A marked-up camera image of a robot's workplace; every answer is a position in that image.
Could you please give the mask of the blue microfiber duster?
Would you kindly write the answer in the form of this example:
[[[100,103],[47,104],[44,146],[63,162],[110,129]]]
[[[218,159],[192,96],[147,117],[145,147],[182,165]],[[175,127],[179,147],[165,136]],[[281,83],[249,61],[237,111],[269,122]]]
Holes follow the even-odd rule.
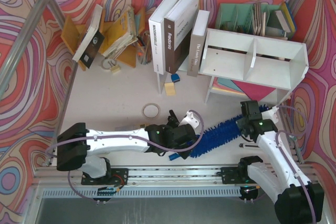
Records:
[[[237,115],[229,120],[212,126],[204,131],[203,137],[198,145],[192,150],[188,157],[198,158],[222,145],[225,145],[241,136],[236,122],[243,117]]]

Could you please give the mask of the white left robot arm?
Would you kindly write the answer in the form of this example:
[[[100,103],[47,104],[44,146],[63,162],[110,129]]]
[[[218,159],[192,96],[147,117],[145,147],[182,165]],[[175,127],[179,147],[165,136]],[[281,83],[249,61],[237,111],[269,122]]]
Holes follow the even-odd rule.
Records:
[[[136,130],[104,132],[76,123],[57,137],[57,170],[80,170],[97,180],[110,177],[110,162],[105,155],[112,152],[154,153],[159,156],[176,152],[186,159],[201,137],[195,130],[204,127],[194,110],[181,121],[171,110],[166,124],[150,124]]]

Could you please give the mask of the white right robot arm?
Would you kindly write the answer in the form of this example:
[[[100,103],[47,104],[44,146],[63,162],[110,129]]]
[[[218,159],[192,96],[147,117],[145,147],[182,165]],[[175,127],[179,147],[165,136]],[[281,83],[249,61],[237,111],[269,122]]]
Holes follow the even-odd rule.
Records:
[[[278,107],[260,112],[257,101],[240,104],[242,118],[236,124],[268,156],[272,169],[259,156],[241,158],[238,174],[256,182],[274,203],[280,223],[318,223],[322,219],[324,190],[299,168],[285,148],[276,127]]]

